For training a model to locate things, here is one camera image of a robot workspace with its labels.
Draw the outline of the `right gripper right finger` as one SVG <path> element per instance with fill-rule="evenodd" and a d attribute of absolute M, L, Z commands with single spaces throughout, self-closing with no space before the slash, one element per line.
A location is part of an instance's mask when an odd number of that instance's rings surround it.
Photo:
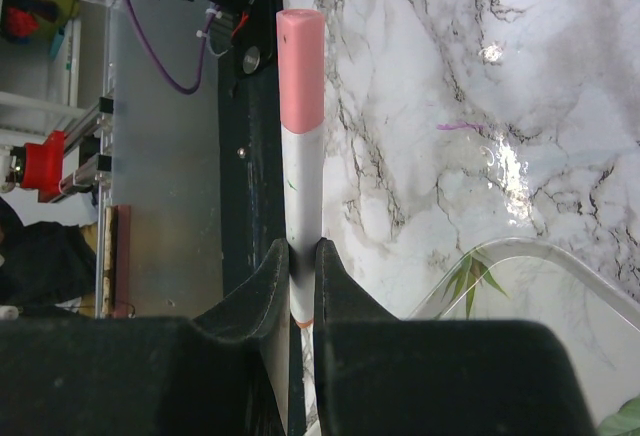
<path fill-rule="evenodd" d="M 325 435 L 591 435 L 564 346 L 521 320 L 401 320 L 316 249 L 314 377 Z"/>

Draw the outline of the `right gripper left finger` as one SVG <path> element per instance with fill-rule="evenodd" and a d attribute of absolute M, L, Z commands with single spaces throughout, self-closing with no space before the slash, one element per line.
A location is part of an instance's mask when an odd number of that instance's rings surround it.
<path fill-rule="evenodd" d="M 289 248 L 204 314 L 1 326 L 5 435 L 282 435 Z"/>

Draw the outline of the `pink capped white marker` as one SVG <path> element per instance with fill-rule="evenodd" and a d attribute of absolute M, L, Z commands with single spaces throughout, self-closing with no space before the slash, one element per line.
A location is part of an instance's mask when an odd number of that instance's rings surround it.
<path fill-rule="evenodd" d="M 310 9 L 276 14 L 290 311 L 313 323 L 315 254 L 322 237 L 324 16 Z"/>

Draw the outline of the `floral rectangular tray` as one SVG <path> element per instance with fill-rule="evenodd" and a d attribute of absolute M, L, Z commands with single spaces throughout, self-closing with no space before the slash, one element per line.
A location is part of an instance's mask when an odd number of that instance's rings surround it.
<path fill-rule="evenodd" d="M 561 248 L 503 238 L 468 251 L 398 317 L 525 320 L 564 345 L 595 424 L 639 396 L 639 305 Z"/>

